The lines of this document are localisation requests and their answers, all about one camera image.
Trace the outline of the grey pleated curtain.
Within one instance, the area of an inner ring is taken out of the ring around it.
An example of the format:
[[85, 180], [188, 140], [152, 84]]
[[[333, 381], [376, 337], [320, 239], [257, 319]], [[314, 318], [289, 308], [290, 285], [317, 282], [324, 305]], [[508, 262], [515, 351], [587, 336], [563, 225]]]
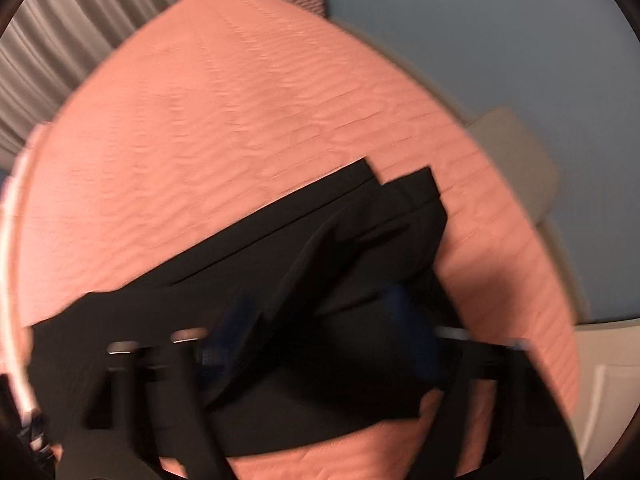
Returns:
[[89, 74], [179, 0], [23, 0], [1, 35], [1, 167]]

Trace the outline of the light pink folded blanket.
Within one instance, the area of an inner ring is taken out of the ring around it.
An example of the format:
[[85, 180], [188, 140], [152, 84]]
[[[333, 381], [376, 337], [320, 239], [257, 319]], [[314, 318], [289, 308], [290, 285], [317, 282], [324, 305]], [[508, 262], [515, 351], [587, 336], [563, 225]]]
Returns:
[[28, 382], [27, 364], [32, 351], [32, 331], [21, 321], [18, 300], [18, 258], [25, 200], [41, 142], [51, 125], [36, 125], [18, 154], [1, 190], [1, 371], [8, 376], [17, 410], [17, 428], [30, 425], [38, 404]]

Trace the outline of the pink quilted bed cover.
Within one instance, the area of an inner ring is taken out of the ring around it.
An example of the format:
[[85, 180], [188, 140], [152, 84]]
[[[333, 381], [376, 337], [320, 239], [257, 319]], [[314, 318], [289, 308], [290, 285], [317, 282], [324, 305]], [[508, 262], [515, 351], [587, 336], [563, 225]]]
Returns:
[[[366, 162], [387, 183], [430, 168], [447, 223], [434, 272], [469, 335], [524, 344], [561, 412], [577, 398], [570, 312], [494, 163], [426, 90], [347, 32], [282, 0], [182, 0], [112, 54], [41, 142], [25, 200], [18, 300], [35, 326], [114, 292], [277, 200]], [[1, 474], [53, 476], [38, 412]], [[408, 479], [442, 393], [415, 419], [231, 457], [231, 479]], [[474, 382], [457, 477], [480, 466], [495, 386]]]

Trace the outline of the grey upholstered bench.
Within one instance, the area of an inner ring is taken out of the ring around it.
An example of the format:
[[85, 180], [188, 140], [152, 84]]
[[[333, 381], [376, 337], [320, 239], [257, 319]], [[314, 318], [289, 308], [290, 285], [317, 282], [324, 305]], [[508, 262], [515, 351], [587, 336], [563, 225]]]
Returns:
[[541, 224], [558, 195], [560, 174], [536, 136], [504, 106], [473, 120], [466, 130], [494, 161], [529, 218]]

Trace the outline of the black pants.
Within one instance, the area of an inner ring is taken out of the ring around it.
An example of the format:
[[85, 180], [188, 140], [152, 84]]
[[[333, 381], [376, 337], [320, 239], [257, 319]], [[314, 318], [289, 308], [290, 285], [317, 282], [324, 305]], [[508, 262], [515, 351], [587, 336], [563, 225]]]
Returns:
[[313, 444], [415, 419], [433, 388], [431, 330], [456, 326], [434, 259], [447, 214], [430, 168], [387, 183], [353, 164], [256, 211], [114, 290], [34, 328], [30, 383], [56, 440], [103, 428], [115, 375], [106, 350], [148, 356], [166, 451], [172, 333], [204, 328], [198, 388], [224, 452]]

